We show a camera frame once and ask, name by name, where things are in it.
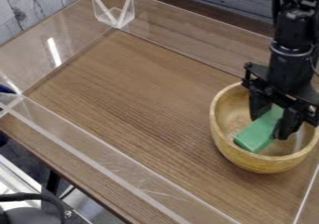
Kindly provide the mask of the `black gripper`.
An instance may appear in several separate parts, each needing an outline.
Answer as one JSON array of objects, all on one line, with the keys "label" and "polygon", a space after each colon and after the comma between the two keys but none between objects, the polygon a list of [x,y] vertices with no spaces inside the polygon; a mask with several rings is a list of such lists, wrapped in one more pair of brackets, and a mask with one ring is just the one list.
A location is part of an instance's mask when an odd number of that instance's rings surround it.
[{"label": "black gripper", "polygon": [[272,130],[272,137],[287,140],[305,122],[319,126],[319,92],[311,86],[313,77],[313,51],[273,50],[269,65],[245,63],[241,85],[249,92],[251,120],[259,119],[272,105],[283,108],[283,116]]}]

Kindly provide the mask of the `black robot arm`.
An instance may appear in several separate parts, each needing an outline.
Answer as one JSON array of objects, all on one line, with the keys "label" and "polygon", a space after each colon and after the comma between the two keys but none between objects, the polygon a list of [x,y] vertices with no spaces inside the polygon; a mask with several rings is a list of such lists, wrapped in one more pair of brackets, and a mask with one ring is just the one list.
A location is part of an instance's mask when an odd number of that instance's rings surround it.
[{"label": "black robot arm", "polygon": [[241,85],[249,91],[251,118],[272,105],[283,115],[271,126],[272,137],[285,140],[303,123],[319,126],[319,0],[271,0],[275,33],[267,65],[245,63]]}]

